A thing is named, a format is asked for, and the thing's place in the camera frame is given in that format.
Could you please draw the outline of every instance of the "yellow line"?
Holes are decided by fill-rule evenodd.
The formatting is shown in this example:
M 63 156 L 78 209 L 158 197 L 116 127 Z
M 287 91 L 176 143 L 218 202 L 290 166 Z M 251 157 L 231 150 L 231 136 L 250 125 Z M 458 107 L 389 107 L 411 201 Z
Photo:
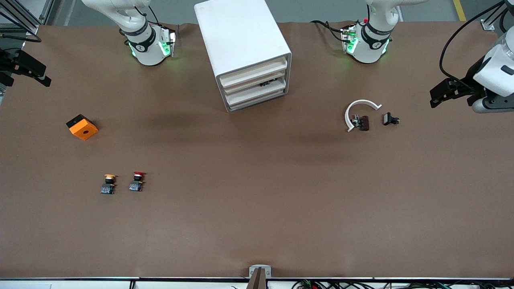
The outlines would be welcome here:
M 464 10 L 462 9 L 461 0 L 453 0 L 453 4 L 455 6 L 455 10 L 457 11 L 458 19 L 460 21 L 466 21 L 466 16 L 464 15 Z

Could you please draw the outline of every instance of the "white c-shaped object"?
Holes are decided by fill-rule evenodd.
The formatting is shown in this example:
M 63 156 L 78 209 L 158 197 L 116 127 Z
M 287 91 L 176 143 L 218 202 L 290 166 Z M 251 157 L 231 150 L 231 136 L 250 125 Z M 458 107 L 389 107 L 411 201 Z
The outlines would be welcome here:
M 372 108 L 374 108 L 375 110 L 382 107 L 382 104 L 377 105 L 375 102 L 373 102 L 371 100 L 367 100 L 367 99 L 359 99 L 359 100 L 356 100 L 356 101 L 350 103 L 350 105 L 346 109 L 346 112 L 344 113 L 344 121 L 346 122 L 346 125 L 348 126 L 348 132 L 350 132 L 355 127 L 353 125 L 352 121 L 350 120 L 350 109 L 355 104 L 367 104 L 367 105 L 371 106 Z

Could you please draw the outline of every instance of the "white box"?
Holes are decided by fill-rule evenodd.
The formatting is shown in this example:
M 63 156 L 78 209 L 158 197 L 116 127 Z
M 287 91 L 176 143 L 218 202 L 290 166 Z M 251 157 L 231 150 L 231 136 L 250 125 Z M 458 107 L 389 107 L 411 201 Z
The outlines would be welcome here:
M 194 10 L 227 111 L 287 93 L 291 50 L 264 0 L 209 0 Z

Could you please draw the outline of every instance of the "orange box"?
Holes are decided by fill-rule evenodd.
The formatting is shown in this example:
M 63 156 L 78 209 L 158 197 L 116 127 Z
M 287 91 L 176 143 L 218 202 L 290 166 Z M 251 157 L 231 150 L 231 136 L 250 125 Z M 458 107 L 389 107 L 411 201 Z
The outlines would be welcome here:
M 66 125 L 74 136 L 83 140 L 87 140 L 98 132 L 98 128 L 81 114 L 67 122 Z

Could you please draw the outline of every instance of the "brown table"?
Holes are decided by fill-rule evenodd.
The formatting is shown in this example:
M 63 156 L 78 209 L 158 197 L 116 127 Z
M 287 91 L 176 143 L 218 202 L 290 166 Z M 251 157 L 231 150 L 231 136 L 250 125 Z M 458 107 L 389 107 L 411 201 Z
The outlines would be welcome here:
M 375 64 L 315 24 L 280 24 L 289 95 L 225 111 L 196 25 L 176 58 L 137 63 L 117 27 L 42 27 L 27 51 L 50 88 L 16 77 L 0 106 L 0 276 L 510 277 L 514 115 L 429 105 L 461 23 L 400 23 Z M 462 76 L 495 40 L 465 29 Z M 383 107 L 346 132 L 356 99 Z M 391 112 L 398 127 L 381 125 Z M 88 141 L 65 123 L 100 132 Z M 135 170 L 142 192 L 128 191 Z M 100 194 L 118 175 L 115 195 Z

